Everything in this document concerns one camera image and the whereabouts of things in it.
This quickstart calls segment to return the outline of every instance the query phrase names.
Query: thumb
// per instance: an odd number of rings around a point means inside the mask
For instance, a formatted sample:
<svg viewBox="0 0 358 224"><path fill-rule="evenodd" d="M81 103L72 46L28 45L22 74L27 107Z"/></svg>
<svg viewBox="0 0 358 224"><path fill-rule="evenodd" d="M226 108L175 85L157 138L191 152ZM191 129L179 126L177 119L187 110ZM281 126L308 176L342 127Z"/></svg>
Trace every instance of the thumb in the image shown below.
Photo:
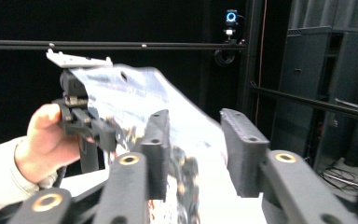
<svg viewBox="0 0 358 224"><path fill-rule="evenodd" d="M60 107L56 104L42 105L31 117L29 128L45 129L57 124L61 119Z"/></svg>

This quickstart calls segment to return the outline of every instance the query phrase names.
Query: blue ring light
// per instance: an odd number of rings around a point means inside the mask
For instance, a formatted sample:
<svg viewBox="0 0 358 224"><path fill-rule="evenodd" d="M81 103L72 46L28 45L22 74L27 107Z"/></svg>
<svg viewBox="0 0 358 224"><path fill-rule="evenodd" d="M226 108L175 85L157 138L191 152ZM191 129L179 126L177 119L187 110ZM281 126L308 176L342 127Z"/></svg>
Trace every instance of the blue ring light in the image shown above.
<svg viewBox="0 0 358 224"><path fill-rule="evenodd" d="M237 15L234 12L228 12L226 16L227 21L235 21L237 19Z"/></svg>

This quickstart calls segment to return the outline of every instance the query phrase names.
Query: horizontal black bar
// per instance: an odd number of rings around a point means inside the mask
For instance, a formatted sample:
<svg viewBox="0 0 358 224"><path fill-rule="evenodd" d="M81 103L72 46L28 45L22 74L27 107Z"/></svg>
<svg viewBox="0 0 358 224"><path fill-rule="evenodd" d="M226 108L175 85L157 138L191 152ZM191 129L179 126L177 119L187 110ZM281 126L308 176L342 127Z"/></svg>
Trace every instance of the horizontal black bar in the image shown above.
<svg viewBox="0 0 358 224"><path fill-rule="evenodd" d="M176 49L204 50L229 49L242 50L240 44L205 44L205 43L147 43L147 42L73 42L73 41L26 41L0 40L0 49L70 49L70 50L110 50L110 49Z"/></svg>
<svg viewBox="0 0 358 224"><path fill-rule="evenodd" d="M260 88L257 86L250 85L250 90L259 94L264 94L267 96L272 96L275 98L283 98L287 100L292 100L302 105L309 105L317 109L321 109L324 111L336 112L348 117L358 119L358 109L342 106L342 105L331 105L327 102L311 100L309 98L304 98L300 96L296 96L293 94L288 94L280 91L273 91L266 88Z"/></svg>

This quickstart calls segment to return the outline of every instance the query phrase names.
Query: human hand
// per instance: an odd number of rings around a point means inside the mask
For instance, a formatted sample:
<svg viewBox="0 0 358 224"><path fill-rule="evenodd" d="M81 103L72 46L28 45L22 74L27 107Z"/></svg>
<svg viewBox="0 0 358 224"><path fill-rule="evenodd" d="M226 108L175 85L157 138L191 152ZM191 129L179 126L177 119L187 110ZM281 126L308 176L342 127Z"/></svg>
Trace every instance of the human hand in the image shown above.
<svg viewBox="0 0 358 224"><path fill-rule="evenodd" d="M16 165L32 183L79 159L77 135L66 136L58 125L60 119L58 105L42 105L31 117L27 137L16 148Z"/></svg>

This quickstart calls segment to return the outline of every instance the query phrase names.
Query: white sleeve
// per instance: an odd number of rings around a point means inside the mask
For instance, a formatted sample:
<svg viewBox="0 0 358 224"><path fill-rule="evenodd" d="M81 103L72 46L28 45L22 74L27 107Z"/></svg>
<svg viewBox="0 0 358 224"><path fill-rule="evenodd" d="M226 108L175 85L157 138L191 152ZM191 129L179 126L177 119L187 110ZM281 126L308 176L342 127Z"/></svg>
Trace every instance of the white sleeve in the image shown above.
<svg viewBox="0 0 358 224"><path fill-rule="evenodd" d="M22 176L14 162L14 151L23 138L0 144L0 209L23 201L39 190Z"/></svg>

